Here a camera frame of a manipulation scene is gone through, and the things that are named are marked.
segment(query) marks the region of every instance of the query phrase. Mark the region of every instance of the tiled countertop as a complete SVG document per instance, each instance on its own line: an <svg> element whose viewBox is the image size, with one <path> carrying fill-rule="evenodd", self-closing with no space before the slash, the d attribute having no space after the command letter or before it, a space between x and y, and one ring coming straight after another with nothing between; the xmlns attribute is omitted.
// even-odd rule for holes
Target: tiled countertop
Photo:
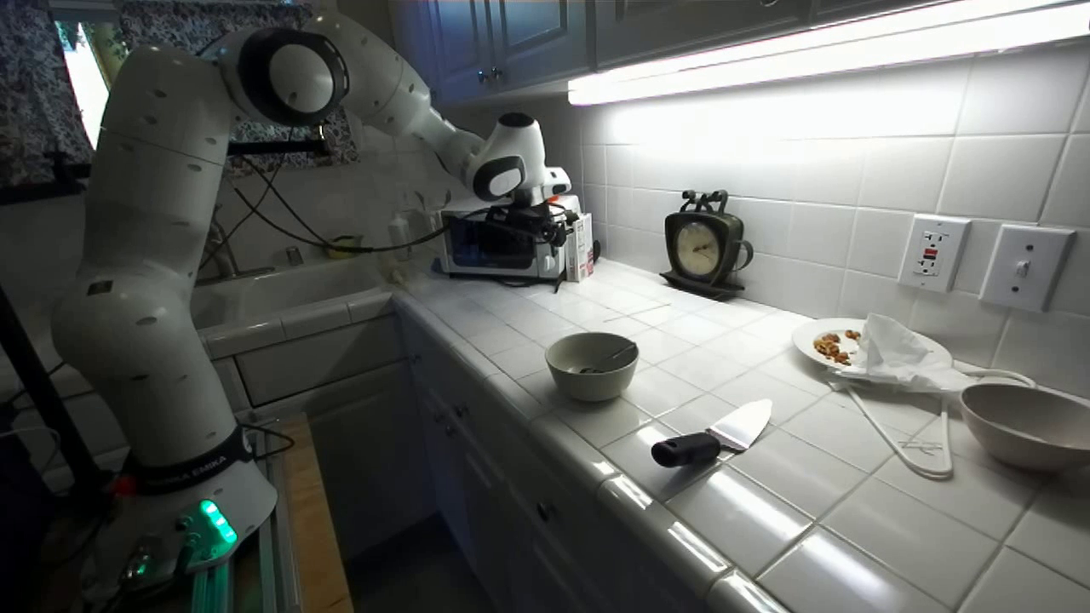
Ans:
<svg viewBox="0 0 1090 613"><path fill-rule="evenodd" d="M616 262L559 292L415 280L403 295L519 384L537 430L570 434L574 462L595 462L587 473L606 498L637 500L644 489L649 523L676 516L691 529L721 558L708 564L708 590L750 575L791 608L833 613L1090 608L1090 471L1004 471L954 420L954 480L909 473L860 407L793 358L791 334L807 317L698 300ZM640 345L619 400L579 407L556 392L547 348L574 330L616 330ZM651 459L657 438L760 399L774 400L774 423L750 452L721 452L704 471ZM938 416L935 399L869 400L900 438Z"/></svg>

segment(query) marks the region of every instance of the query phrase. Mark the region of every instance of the white bowl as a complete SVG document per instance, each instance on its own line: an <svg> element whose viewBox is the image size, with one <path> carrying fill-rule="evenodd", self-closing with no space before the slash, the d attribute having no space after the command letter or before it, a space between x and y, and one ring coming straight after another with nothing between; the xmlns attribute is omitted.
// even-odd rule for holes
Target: white bowl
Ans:
<svg viewBox="0 0 1090 613"><path fill-rule="evenodd" d="M619 334L574 334L547 349L551 381L574 400L614 400L637 374L640 348Z"/></svg>
<svg viewBox="0 0 1090 613"><path fill-rule="evenodd" d="M1090 462L1090 405L1048 388L972 384L963 423L983 447L1011 465L1062 471Z"/></svg>

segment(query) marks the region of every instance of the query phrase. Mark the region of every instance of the plate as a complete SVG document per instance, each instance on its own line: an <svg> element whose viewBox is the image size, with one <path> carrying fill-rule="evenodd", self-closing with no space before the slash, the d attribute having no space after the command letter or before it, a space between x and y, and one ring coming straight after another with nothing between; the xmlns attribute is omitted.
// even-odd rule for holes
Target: plate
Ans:
<svg viewBox="0 0 1090 613"><path fill-rule="evenodd" d="M814 321L814 322L793 330L791 339L793 339L793 348L799 348L805 358L811 358L814 363L833 368L833 372L841 372L841 368L853 368L853 363L862 363L862 362L867 362L862 339L853 339L853 336L849 336L849 330L853 330L853 334L862 334L862 326L867 326L867 321L833 317L833 321ZM841 336L838 348L849 353L849 363L838 363L838 362L817 353L814 339L824 336L824 334L838 334L838 336ZM950 349L948 349L943 345L923 336L923 348L927 348L927 358L923 358L921 363L930 363L930 368L950 368L950 363L954 363L954 358L950 358Z"/></svg>

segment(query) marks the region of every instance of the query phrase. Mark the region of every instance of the floor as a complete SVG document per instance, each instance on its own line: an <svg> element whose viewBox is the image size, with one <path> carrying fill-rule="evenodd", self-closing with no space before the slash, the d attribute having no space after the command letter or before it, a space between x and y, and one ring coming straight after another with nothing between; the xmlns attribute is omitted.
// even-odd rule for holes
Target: floor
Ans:
<svg viewBox="0 0 1090 613"><path fill-rule="evenodd" d="M366 613L493 613L441 516L350 558L348 582Z"/></svg>

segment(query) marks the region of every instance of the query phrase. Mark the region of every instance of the light switch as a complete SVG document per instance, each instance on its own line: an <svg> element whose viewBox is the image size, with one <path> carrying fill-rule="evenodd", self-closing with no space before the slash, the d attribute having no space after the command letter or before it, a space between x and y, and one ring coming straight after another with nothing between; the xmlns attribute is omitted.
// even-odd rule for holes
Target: light switch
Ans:
<svg viewBox="0 0 1090 613"><path fill-rule="evenodd" d="M1073 235L1069 228L1001 223L983 300L1047 309Z"/></svg>
<svg viewBox="0 0 1090 613"><path fill-rule="evenodd" d="M969 217L916 213L905 255L900 262L900 283L948 292L969 223Z"/></svg>

